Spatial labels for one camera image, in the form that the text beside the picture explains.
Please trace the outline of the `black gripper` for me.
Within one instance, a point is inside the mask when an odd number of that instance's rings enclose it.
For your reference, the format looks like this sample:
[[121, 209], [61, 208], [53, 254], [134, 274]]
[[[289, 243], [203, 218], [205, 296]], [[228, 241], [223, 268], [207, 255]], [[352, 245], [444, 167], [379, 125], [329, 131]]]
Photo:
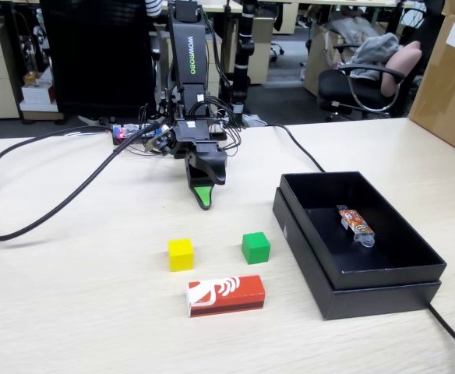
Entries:
[[177, 120], [172, 131], [175, 140], [172, 155], [175, 159], [185, 157], [189, 189], [200, 208], [208, 210], [212, 205], [214, 184], [226, 182], [227, 153], [217, 142], [211, 142], [206, 119]]

